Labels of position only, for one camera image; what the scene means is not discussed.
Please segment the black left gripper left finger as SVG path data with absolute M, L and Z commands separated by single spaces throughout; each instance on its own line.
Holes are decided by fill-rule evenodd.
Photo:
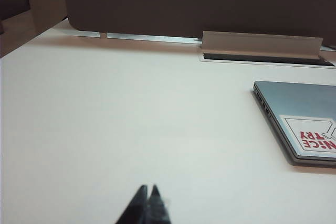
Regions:
M 136 224 L 145 222 L 148 186 L 141 185 L 136 191 L 125 210 L 116 221 L 117 224 Z

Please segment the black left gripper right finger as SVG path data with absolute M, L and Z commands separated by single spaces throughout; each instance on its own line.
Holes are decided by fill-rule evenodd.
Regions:
M 153 185 L 151 194 L 146 202 L 143 223 L 171 224 L 169 212 L 157 185 Z

